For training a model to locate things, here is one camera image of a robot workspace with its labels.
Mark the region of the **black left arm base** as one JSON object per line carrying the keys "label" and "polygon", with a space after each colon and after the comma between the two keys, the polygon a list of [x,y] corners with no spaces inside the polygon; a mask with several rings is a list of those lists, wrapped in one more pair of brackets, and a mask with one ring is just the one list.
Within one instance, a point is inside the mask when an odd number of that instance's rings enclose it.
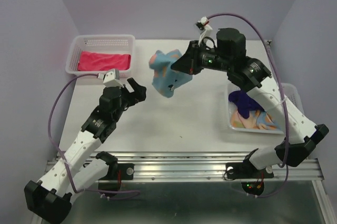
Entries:
{"label": "black left arm base", "polygon": [[133,180],[133,176],[133,163],[118,163],[110,165],[107,174],[101,180]]}

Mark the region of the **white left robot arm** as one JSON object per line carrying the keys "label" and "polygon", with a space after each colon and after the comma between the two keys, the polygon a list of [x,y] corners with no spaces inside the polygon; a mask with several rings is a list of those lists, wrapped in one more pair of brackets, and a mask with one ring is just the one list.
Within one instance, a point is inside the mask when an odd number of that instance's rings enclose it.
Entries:
{"label": "white left robot arm", "polygon": [[102,178],[116,179],[112,191],[99,191],[107,199],[121,194],[123,170],[118,159],[105,152],[99,152],[86,167],[84,163],[116,129],[123,112],[146,99],[146,87],[133,78],[127,87],[117,79],[104,80],[105,88],[98,105],[82,125],[74,142],[66,152],[60,153],[60,160],[37,182],[29,181],[24,188],[28,209],[49,223],[62,223],[71,211],[72,204],[83,192]]}

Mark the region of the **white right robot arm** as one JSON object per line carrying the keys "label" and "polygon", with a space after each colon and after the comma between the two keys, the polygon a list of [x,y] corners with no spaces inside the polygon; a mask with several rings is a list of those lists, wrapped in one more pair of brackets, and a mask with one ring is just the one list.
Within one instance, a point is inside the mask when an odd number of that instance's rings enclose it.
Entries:
{"label": "white right robot arm", "polygon": [[261,105],[285,134],[281,144],[255,149],[242,162],[230,163],[228,178],[258,178],[266,167],[283,162],[298,166],[328,134],[328,127],[306,118],[284,95],[269,69],[247,56],[246,38],[237,29],[219,29],[214,45],[209,48],[203,41],[191,41],[171,69],[190,75],[205,68],[226,72],[228,80]]}

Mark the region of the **pink towel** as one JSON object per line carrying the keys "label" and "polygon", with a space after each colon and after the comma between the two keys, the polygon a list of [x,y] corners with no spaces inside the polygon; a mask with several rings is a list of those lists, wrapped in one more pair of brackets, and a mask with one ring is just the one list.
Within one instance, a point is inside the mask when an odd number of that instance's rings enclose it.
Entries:
{"label": "pink towel", "polygon": [[130,64],[130,54],[81,52],[77,68],[82,72],[108,71],[110,69],[128,70]]}

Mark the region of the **blue patterned towel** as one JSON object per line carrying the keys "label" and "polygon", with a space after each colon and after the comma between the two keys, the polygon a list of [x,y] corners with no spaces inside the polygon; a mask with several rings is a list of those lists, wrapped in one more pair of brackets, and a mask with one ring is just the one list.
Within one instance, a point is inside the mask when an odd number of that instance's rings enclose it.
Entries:
{"label": "blue patterned towel", "polygon": [[192,75],[171,69],[173,63],[181,57],[178,49],[168,53],[157,50],[149,60],[149,68],[154,71],[152,86],[166,98],[171,98],[177,88],[193,79]]}

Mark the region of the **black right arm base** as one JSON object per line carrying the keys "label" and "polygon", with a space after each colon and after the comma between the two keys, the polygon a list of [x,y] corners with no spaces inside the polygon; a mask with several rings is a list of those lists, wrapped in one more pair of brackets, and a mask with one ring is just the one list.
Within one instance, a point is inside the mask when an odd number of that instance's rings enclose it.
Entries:
{"label": "black right arm base", "polygon": [[223,177],[228,181],[236,179],[248,181],[249,179],[274,178],[273,171],[267,172],[265,168],[258,170],[253,165],[245,164],[244,162],[229,162],[225,167]]}

